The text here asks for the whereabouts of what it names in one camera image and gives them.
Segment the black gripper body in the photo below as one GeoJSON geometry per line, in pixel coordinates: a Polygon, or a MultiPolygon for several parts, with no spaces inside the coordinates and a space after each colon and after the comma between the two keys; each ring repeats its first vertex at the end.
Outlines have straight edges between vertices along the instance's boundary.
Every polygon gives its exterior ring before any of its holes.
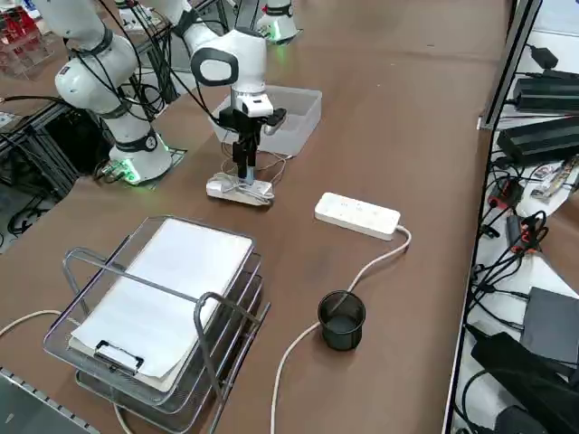
{"type": "Polygon", "coordinates": [[[220,110],[220,126],[226,130],[226,143],[240,143],[244,140],[254,139],[255,144],[261,143],[261,129],[267,123],[271,114],[261,115],[255,118],[248,117],[245,113],[227,107],[220,110]]]}

